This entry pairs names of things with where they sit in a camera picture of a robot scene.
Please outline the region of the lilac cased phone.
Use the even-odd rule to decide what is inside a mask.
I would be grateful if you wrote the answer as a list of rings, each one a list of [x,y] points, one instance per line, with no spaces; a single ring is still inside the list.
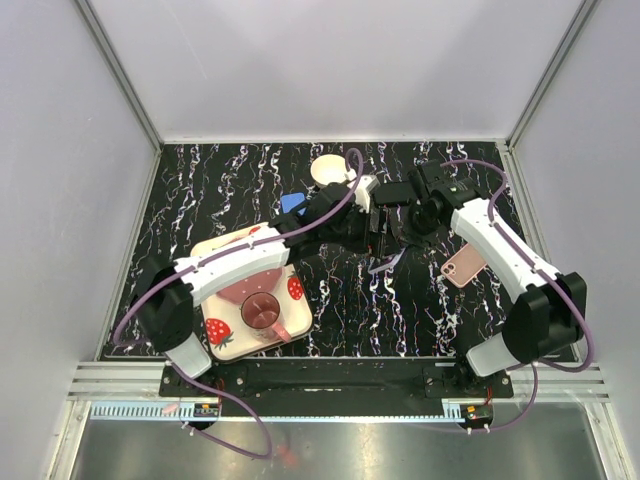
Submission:
[[[383,272],[394,268],[405,253],[405,249],[401,249],[398,253],[392,254],[382,259],[375,260],[368,268],[370,275]]]

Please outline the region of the blue phone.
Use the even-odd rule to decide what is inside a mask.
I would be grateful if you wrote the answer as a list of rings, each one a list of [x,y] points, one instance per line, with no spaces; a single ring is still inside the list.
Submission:
[[[281,196],[281,213],[301,217],[306,212],[307,198],[302,192],[288,193]]]

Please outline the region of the pink phone case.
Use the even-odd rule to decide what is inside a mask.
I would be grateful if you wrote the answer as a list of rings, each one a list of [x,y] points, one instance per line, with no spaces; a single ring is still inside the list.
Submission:
[[[443,264],[441,273],[455,287],[464,288],[486,266],[481,254],[467,243]]]

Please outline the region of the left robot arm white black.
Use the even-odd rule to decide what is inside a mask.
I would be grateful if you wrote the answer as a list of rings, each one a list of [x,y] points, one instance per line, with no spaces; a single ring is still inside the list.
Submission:
[[[293,248],[267,224],[200,243],[194,256],[150,259],[129,315],[196,396],[215,386],[214,361],[230,362],[298,340],[313,315]]]

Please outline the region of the pink glass mug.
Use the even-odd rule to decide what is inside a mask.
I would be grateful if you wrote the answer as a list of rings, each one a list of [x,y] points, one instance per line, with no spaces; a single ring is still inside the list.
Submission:
[[[270,293],[255,293],[249,296],[240,307],[242,321],[261,341],[292,340],[290,333],[281,322],[280,303]]]

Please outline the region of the cream bowl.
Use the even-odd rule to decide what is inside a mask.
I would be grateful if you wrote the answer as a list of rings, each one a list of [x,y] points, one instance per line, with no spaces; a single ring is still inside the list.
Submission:
[[[324,188],[331,183],[341,183],[348,177],[346,159],[340,155],[326,154],[317,157],[310,168],[314,183]]]

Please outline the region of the pink dotted plate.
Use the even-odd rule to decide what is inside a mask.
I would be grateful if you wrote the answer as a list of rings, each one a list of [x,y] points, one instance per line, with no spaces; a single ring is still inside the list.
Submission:
[[[222,300],[235,305],[241,305],[249,296],[255,293],[271,293],[282,276],[283,269],[269,269],[251,275],[216,293]]]

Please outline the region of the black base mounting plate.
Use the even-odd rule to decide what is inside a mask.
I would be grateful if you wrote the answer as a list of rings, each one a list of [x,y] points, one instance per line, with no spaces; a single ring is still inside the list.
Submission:
[[[261,417],[410,417],[444,400],[510,399],[506,372],[463,379],[452,359],[254,358],[215,364],[199,382],[246,401]]]

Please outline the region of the black phone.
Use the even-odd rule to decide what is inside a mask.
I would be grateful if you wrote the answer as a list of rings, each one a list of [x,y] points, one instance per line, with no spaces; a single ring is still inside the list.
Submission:
[[[372,195],[377,207],[405,207],[417,199],[416,193],[408,181],[389,182],[378,186]]]

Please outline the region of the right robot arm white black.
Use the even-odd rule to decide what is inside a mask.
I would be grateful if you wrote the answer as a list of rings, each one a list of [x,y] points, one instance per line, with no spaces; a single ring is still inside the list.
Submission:
[[[537,255],[501,219],[498,196],[471,179],[455,180],[437,161],[411,169],[413,194],[404,221],[408,238],[428,241],[448,230],[464,239],[498,276],[512,308],[498,334],[471,347],[454,384],[476,396],[500,371],[545,361],[547,355],[593,338],[585,320],[587,287],[577,273],[563,274]]]

